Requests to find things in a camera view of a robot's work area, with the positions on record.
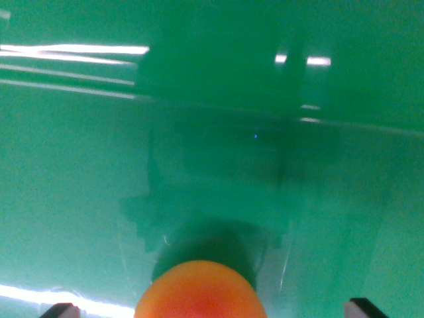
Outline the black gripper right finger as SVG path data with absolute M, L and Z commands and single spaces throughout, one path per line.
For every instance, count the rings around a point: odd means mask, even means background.
M 344 304 L 344 318 L 388 318 L 368 298 L 351 298 Z

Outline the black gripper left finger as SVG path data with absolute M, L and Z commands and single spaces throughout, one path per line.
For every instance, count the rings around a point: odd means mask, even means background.
M 56 303 L 40 318 L 80 318 L 80 309 L 72 303 Z

